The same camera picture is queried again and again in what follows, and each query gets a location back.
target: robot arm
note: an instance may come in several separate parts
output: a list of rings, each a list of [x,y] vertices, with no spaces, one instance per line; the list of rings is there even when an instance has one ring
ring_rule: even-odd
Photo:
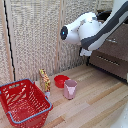
[[[81,45],[87,52],[98,49],[128,17],[128,0],[114,0],[111,15],[103,23],[97,21],[95,13],[81,15],[73,23],[61,29],[61,39],[67,43]]]

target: cup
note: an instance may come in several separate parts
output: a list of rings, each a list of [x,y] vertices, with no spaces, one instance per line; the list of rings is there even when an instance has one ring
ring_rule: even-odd
[[[67,99],[73,99],[76,94],[77,82],[74,80],[66,80],[64,82],[64,97]]]

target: cabinet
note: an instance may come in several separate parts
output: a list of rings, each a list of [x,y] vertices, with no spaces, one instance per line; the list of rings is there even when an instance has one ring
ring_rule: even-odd
[[[89,62],[128,82],[128,24],[123,23],[98,50],[93,51]]]

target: wicker wall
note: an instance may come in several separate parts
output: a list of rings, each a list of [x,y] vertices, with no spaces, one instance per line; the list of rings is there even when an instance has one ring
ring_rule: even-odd
[[[10,0],[10,4],[17,79],[38,80],[41,68],[54,74],[60,0]]]
[[[63,25],[73,22],[83,12],[94,12],[96,0],[6,0],[6,4],[7,10],[10,8],[8,16],[12,15],[8,21],[12,22],[10,35],[13,35],[16,79],[35,81],[41,68],[53,75],[55,71],[61,72],[86,62],[86,57],[79,57],[80,46],[59,40],[59,26],[60,22]],[[65,17],[60,18],[62,8]]]
[[[113,0],[98,0],[97,10],[111,10],[113,7]]]
[[[0,85],[13,81],[3,1],[0,0]]]

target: plastic basket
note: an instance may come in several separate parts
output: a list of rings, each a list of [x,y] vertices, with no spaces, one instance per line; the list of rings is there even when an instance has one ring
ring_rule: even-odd
[[[16,128],[40,128],[53,108],[29,79],[0,86],[0,101],[8,120]]]

